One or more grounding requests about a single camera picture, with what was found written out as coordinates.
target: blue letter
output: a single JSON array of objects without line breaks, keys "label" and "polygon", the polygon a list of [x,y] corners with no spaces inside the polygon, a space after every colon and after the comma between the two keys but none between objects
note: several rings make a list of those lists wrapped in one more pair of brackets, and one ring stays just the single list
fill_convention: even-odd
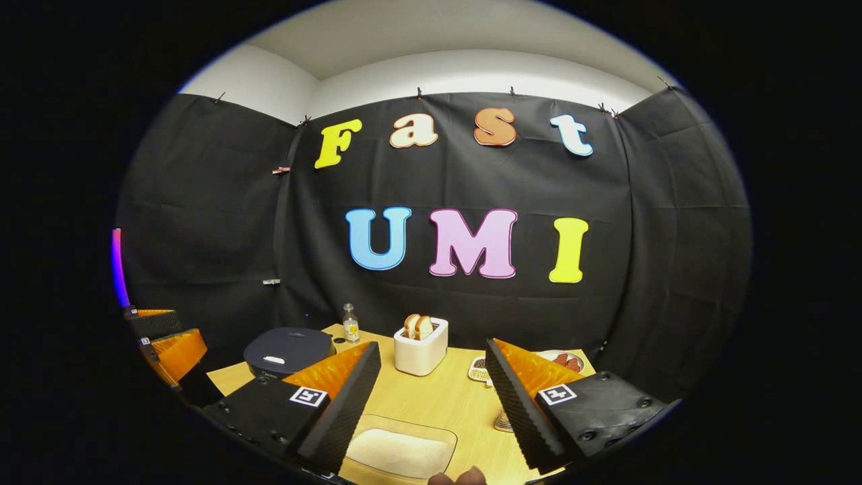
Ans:
[{"label": "blue letter", "polygon": [[350,224],[350,256],[362,268],[383,271],[392,269],[404,259],[407,248],[405,222],[410,217],[407,207],[390,207],[383,211],[389,219],[389,251],[379,255],[372,251],[372,220],[376,214],[371,209],[353,209],[344,218]]},{"label": "blue letter", "polygon": [[553,117],[551,124],[559,128],[559,133],[563,136],[563,144],[570,152],[581,156],[592,153],[592,146],[581,141],[581,133],[586,133],[587,127],[576,122],[572,115]]}]

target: white wall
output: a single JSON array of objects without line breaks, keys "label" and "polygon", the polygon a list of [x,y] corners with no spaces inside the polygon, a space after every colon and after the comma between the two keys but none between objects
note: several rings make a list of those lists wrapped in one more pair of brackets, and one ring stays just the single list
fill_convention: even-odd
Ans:
[{"label": "white wall", "polygon": [[323,80],[309,103],[321,117],[384,99],[440,92],[509,92],[623,111],[652,93],[612,74],[567,60],[498,50],[413,54],[358,67]]},{"label": "white wall", "polygon": [[567,60],[498,50],[413,54],[318,81],[284,58],[240,45],[212,62],[180,92],[218,98],[297,124],[385,99],[441,92],[503,92],[563,99],[623,111],[652,93],[612,74]]},{"label": "white wall", "polygon": [[179,92],[218,98],[290,124],[301,122],[319,81],[259,47],[240,44],[214,60]]}]

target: glass tray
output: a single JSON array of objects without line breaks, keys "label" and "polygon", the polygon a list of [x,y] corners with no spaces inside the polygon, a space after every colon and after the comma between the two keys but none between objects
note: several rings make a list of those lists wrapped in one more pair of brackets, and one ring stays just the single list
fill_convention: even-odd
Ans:
[{"label": "glass tray", "polygon": [[[433,428],[431,426],[417,425],[414,423],[408,423],[407,421],[399,421],[397,419],[384,418],[383,416],[378,416],[377,414],[363,414],[361,417],[359,417],[359,423],[356,425],[356,431],[353,433],[353,440],[351,441],[351,445],[353,445],[353,441],[355,441],[359,437],[359,435],[369,430],[383,430],[412,436],[415,438],[430,439],[434,441],[439,441],[445,445],[445,447],[442,447],[443,452],[438,457],[439,459],[434,460],[434,471],[428,471],[424,474],[421,473],[420,470],[417,470],[417,467],[409,465],[403,466],[406,470],[394,470],[393,466],[387,466],[387,464],[385,463],[385,458],[381,457],[382,455],[378,457],[366,457],[365,461],[360,461],[360,459],[356,459],[351,456],[355,455],[355,451],[349,447],[347,448],[346,459],[349,459],[355,463],[360,463],[363,466],[382,473],[385,476],[394,476],[397,478],[401,478],[402,480],[404,478],[407,478],[411,481],[422,481],[421,483],[425,483],[424,481],[426,481],[428,478],[438,472],[446,471],[446,468],[448,468],[449,466],[449,462],[452,461],[452,455],[455,452],[455,445],[458,443],[458,436],[456,436],[455,433],[449,430]],[[417,459],[418,457],[422,456],[420,450],[418,453],[404,453],[403,450],[400,451],[403,453],[401,456],[404,460]],[[399,450],[393,450],[392,452],[393,454],[387,457],[395,457],[396,455],[394,455],[394,453],[398,453]]]}]

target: wooden table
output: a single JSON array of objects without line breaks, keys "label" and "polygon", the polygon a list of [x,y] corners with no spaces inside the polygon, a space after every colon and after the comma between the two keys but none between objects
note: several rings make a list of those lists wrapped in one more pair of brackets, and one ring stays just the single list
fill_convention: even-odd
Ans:
[{"label": "wooden table", "polygon": [[[323,331],[336,337],[344,336],[344,327],[341,324],[331,325]],[[458,444],[446,470],[446,474],[453,480],[473,465],[482,470],[491,485],[521,485],[543,476],[537,470],[527,467],[515,441],[515,434],[494,428],[494,423],[503,410],[494,388],[467,377],[467,369],[470,368],[472,360],[483,356],[484,350],[450,347],[443,361],[431,374],[418,377],[395,368],[395,341],[392,337],[360,331],[359,341],[377,342],[381,360],[380,374],[365,404],[364,413],[443,428],[455,433],[458,436]],[[349,349],[351,345],[336,343],[335,348],[341,352]],[[569,351],[584,360],[586,368],[581,374],[596,373],[584,352]],[[225,395],[253,378],[245,362],[214,370],[209,372],[208,376]],[[427,482],[384,476],[346,457],[339,476],[360,485]]]}]

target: white toaster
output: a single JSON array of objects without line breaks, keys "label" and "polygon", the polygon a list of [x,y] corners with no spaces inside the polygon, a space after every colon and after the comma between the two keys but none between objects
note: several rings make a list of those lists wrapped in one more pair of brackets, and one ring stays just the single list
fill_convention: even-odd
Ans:
[{"label": "white toaster", "polygon": [[405,337],[404,328],[395,332],[395,368],[412,375],[428,375],[437,367],[449,347],[449,322],[432,317],[431,326],[434,331],[425,340]]}]

